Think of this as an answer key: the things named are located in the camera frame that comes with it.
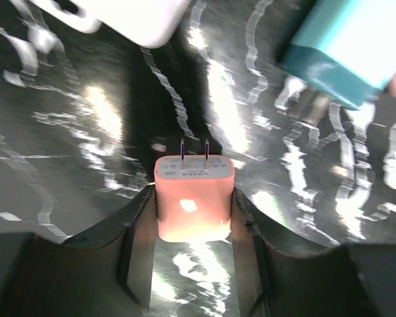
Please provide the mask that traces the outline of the pink plug adapter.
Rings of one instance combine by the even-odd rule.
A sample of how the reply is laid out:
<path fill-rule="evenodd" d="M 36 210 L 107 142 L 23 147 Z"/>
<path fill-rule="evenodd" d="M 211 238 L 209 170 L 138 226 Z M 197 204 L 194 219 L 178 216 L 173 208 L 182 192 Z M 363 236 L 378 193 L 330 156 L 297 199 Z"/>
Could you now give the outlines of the pink plug adapter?
<path fill-rule="evenodd" d="M 235 170 L 231 160 L 210 154 L 160 157 L 154 165 L 158 235 L 166 242 L 224 240 L 230 234 Z"/>

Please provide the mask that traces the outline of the white multicolour power strip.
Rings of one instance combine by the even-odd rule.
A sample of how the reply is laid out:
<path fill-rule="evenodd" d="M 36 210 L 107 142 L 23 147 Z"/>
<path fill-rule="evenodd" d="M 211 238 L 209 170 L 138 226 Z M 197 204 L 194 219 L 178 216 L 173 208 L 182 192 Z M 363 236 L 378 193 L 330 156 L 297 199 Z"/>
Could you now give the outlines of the white multicolour power strip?
<path fill-rule="evenodd" d="M 101 24 L 145 48 L 159 48 L 171 38 L 190 1 L 74 1 L 79 13 L 61 9 L 56 1 L 33 1 L 67 26 L 92 34 Z"/>

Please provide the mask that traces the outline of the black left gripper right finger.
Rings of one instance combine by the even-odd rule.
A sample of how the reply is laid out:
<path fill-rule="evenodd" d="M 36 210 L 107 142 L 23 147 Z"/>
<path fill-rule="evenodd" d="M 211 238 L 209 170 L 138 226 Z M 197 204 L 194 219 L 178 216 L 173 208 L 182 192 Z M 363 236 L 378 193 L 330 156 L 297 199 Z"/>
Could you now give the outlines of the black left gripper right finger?
<path fill-rule="evenodd" d="M 231 233 L 242 316 L 396 316 L 396 244 L 328 248 L 234 190 Z"/>

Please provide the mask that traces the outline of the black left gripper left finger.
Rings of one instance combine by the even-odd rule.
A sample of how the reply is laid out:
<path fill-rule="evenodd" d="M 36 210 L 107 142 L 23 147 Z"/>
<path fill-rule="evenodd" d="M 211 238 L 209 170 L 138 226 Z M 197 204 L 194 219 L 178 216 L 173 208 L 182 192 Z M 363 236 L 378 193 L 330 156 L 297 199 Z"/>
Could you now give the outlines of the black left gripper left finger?
<path fill-rule="evenodd" d="M 144 316 L 156 227 L 155 188 L 147 186 L 61 244 L 0 234 L 0 316 Z"/>

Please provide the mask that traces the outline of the teal plug adapter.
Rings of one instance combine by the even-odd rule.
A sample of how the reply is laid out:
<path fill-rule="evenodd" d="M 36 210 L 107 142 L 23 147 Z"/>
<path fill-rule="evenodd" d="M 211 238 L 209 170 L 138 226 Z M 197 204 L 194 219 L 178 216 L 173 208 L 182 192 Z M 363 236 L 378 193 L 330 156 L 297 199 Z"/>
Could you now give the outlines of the teal plug adapter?
<path fill-rule="evenodd" d="M 349 110 L 373 102 L 396 73 L 396 0 L 317 1 L 280 66 Z"/>

